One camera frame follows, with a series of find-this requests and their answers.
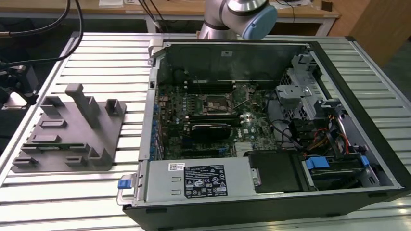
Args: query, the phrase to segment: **white label sticker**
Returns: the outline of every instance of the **white label sticker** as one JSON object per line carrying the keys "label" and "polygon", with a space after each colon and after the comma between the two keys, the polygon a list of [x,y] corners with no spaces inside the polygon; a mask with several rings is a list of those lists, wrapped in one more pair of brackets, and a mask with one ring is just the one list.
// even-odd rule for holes
{"label": "white label sticker", "polygon": [[144,11],[125,11],[125,13],[144,13]]}
{"label": "white label sticker", "polygon": [[168,171],[183,171],[185,163],[168,163]]}

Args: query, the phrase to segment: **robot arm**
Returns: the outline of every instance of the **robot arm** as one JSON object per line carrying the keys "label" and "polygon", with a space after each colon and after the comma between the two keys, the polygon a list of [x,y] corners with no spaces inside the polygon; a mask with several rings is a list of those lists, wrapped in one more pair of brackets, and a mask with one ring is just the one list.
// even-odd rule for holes
{"label": "robot arm", "polygon": [[200,39],[261,39],[276,21],[268,0],[207,0]]}

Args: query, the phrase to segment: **black cable on table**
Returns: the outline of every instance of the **black cable on table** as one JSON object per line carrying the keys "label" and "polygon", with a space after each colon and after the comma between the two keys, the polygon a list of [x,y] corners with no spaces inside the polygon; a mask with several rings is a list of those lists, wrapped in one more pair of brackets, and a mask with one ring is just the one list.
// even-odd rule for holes
{"label": "black cable on table", "polygon": [[153,8],[155,8],[155,10],[156,10],[156,13],[157,13],[159,16],[160,16],[161,21],[164,22],[167,32],[169,33],[169,28],[168,28],[168,25],[167,25],[167,21],[165,21],[164,18],[163,18],[163,15],[161,15],[161,13],[160,13],[160,11],[159,11],[159,9],[157,9],[155,3],[153,3],[153,0],[149,0],[149,2],[151,2],[152,5],[153,5]]}
{"label": "black cable on table", "polygon": [[20,62],[13,62],[13,63],[0,63],[0,71],[8,69],[9,67],[13,66],[20,66],[20,65],[33,65],[33,64],[41,64],[41,63],[49,63],[49,62],[59,62],[64,59],[67,59],[76,51],[77,47],[80,46],[80,42],[83,40],[83,34],[84,34],[84,19],[83,19],[83,12],[81,12],[81,7],[80,7],[80,3],[79,0],[75,0],[76,2],[76,7],[77,7],[77,13],[79,13],[79,19],[80,19],[80,33],[79,33],[79,38],[77,38],[77,42],[73,45],[72,49],[69,50],[69,52],[57,57],[57,58],[49,58],[49,59],[35,59],[35,60],[27,60],[27,61],[20,61]]}
{"label": "black cable on table", "polygon": [[28,35],[33,35],[33,34],[39,34],[43,33],[51,29],[55,29],[63,22],[63,20],[65,19],[68,13],[69,13],[69,4],[71,4],[71,0],[67,0],[67,5],[65,5],[65,10],[60,16],[60,18],[48,26],[35,29],[35,30],[28,30],[28,31],[20,31],[20,32],[9,32],[9,37],[20,37],[20,36],[28,36]]}
{"label": "black cable on table", "polygon": [[157,23],[157,25],[156,25],[156,24],[155,24],[155,25],[156,25],[156,27],[159,28],[160,33],[164,33],[163,28],[161,28],[161,25],[160,25],[160,23],[157,22],[157,20],[156,20],[156,18],[155,18],[155,15],[153,15],[152,11],[149,10],[149,7],[148,7],[145,1],[144,1],[144,0],[137,0],[137,1],[139,1],[139,3],[140,3],[140,5],[141,5],[141,7],[143,7],[143,9],[144,9],[144,11],[145,11],[145,13],[148,14],[149,18],[152,19],[153,23]]}
{"label": "black cable on table", "polygon": [[301,4],[289,4],[287,1],[285,4],[280,3],[277,0],[275,0],[277,4],[283,5],[283,6],[291,6],[292,9],[292,23],[295,23],[295,13],[293,13],[293,6],[300,6]]}

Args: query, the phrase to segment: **metal bracket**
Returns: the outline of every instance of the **metal bracket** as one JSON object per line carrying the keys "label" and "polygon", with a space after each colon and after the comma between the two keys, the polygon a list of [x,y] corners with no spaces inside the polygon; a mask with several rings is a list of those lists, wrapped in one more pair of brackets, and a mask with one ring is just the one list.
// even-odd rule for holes
{"label": "metal bracket", "polygon": [[[121,180],[131,180],[131,187],[129,188],[135,188],[136,187],[136,181],[137,181],[137,173],[121,176],[119,182],[121,182]],[[124,189],[120,188],[120,186],[119,186],[117,198],[116,198],[117,205],[131,205],[132,202],[133,202],[133,198],[124,199],[123,190]]]}
{"label": "metal bracket", "polygon": [[148,43],[148,55],[151,58],[155,57],[155,53],[157,53],[163,49],[163,40],[161,39],[152,39]]}

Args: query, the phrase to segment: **motherboard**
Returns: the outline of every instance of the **motherboard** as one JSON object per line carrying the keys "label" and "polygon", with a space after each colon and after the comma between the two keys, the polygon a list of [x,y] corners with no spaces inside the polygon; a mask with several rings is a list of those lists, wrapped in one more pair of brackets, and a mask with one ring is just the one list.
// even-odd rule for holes
{"label": "motherboard", "polygon": [[235,157],[276,149],[265,99],[267,91],[252,83],[160,85],[164,159]]}

